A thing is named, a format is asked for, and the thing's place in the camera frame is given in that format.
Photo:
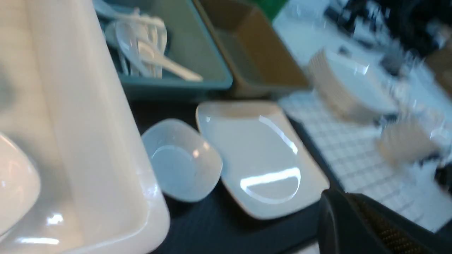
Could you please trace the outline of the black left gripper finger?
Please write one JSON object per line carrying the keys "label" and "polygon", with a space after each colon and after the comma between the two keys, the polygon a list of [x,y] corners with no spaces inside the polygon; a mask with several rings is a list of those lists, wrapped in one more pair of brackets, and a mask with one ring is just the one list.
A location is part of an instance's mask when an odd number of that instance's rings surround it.
{"label": "black left gripper finger", "polygon": [[447,240],[378,201],[338,189],[319,200],[317,242],[321,254],[450,254]]}

